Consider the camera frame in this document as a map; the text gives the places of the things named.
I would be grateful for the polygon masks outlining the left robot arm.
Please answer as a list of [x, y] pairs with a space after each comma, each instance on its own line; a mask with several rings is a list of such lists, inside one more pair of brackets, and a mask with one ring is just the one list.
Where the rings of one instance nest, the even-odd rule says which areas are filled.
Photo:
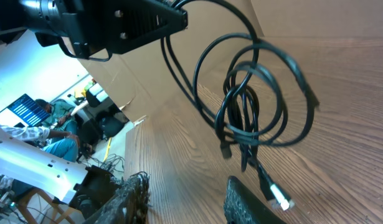
[[[59, 45], [76, 59], [96, 60], [101, 50], [125, 54], [186, 27], [177, 1], [0, 1], [0, 34], [29, 29], [40, 45]], [[88, 223], [132, 222], [147, 211], [147, 174], [118, 185], [106, 170], [66, 161], [1, 128], [0, 174], [83, 211]]]

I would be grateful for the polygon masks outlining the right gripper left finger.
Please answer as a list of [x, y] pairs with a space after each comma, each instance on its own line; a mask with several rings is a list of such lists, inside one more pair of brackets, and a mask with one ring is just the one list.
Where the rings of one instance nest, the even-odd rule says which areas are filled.
[[91, 216], [92, 224], [144, 224], [149, 210], [149, 174], [129, 176], [114, 196]]

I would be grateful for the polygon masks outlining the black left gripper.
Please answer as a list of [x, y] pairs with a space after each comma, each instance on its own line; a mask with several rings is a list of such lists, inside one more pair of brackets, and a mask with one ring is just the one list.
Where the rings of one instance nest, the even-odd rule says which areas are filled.
[[58, 45], [71, 58], [106, 62], [112, 57], [96, 58], [105, 49], [98, 21], [92, 19], [97, 1], [0, 1], [0, 45], [17, 41], [32, 31], [42, 47]]

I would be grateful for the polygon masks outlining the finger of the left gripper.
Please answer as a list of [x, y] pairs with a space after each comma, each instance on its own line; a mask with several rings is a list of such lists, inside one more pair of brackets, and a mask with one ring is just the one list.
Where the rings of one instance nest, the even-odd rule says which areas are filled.
[[106, 1], [105, 25], [106, 49], [121, 55], [184, 30], [188, 16], [169, 1]]

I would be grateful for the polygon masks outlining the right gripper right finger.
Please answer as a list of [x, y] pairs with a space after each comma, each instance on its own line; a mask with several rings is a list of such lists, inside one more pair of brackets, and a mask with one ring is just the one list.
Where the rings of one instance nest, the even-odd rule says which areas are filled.
[[229, 176], [224, 200], [224, 215], [231, 224], [285, 224], [236, 176]]

